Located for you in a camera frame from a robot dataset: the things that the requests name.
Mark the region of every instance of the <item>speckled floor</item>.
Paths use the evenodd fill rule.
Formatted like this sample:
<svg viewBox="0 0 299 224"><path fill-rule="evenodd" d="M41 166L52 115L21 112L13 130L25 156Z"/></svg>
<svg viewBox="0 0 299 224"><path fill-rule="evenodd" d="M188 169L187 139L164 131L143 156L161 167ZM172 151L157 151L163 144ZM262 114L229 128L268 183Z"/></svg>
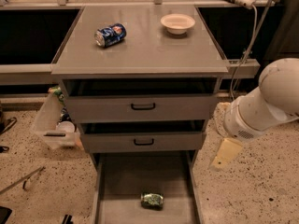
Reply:
<svg viewBox="0 0 299 224"><path fill-rule="evenodd" d="M96 179L92 162L77 147L52 150L30 133L38 108L6 112L18 122L0 136L0 144L10 147L0 154L0 190L45 167L27 190L19 184L0 196L0 205L13 210L7 224L60 224L65 214L75 224L90 223ZM210 163L221 143L215 120L221 125L223 112L219 104L193 170L204 223L299 223L299 123L272 128L217 171Z"/></svg>

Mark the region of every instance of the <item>drawer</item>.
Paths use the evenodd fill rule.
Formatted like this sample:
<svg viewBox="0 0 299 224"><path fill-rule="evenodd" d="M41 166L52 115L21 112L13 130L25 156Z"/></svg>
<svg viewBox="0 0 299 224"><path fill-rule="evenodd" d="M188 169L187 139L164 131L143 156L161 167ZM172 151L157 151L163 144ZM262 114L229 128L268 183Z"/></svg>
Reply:
<svg viewBox="0 0 299 224"><path fill-rule="evenodd" d="M92 224L200 223L186 152L104 154L99 160ZM163 194L163 208L142 207L143 192Z"/></svg>
<svg viewBox="0 0 299 224"><path fill-rule="evenodd" d="M65 99L68 112L76 123L209 119L216 103L214 96Z"/></svg>
<svg viewBox="0 0 299 224"><path fill-rule="evenodd" d="M131 135L82 135L89 153L196 150L203 145L204 133L133 133Z"/></svg>
<svg viewBox="0 0 299 224"><path fill-rule="evenodd" d="M63 79L64 96L105 97L157 94L211 94L217 77L143 77Z"/></svg>
<svg viewBox="0 0 299 224"><path fill-rule="evenodd" d="M80 124L87 152L138 152L200 149L203 120Z"/></svg>

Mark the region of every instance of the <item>blue can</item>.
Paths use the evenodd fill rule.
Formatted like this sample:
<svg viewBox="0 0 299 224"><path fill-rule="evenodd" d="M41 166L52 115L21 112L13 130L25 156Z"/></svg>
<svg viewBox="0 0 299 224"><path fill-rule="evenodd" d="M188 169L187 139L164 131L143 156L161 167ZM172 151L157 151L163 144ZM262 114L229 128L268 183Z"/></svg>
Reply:
<svg viewBox="0 0 299 224"><path fill-rule="evenodd" d="M94 33L94 38L100 47L110 47L121 42L127 35L124 26L120 23L115 23L103 29L98 29Z"/></svg>

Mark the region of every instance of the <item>small bowl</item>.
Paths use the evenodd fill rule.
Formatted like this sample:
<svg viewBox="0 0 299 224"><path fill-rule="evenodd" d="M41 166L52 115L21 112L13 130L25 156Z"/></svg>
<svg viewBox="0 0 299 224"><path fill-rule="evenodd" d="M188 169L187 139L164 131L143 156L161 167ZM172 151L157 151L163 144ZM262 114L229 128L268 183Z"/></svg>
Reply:
<svg viewBox="0 0 299 224"><path fill-rule="evenodd" d="M63 121L56 126L56 130L73 133L76 130L76 126L70 121Z"/></svg>
<svg viewBox="0 0 299 224"><path fill-rule="evenodd" d="M181 35L195 25L195 20L185 14L169 14L161 18L161 24L174 35Z"/></svg>

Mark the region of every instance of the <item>translucent bin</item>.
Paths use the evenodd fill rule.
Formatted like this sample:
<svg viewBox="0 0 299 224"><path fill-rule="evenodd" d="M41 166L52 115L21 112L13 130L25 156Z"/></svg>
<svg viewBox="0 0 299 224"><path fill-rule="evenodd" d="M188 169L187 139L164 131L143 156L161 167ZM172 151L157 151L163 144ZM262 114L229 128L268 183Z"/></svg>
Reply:
<svg viewBox="0 0 299 224"><path fill-rule="evenodd" d="M73 147L79 141L78 131L68 133L56 130L62 108L63 105L59 103L57 97L49 94L31 126L31 132L40 137L52 149Z"/></svg>

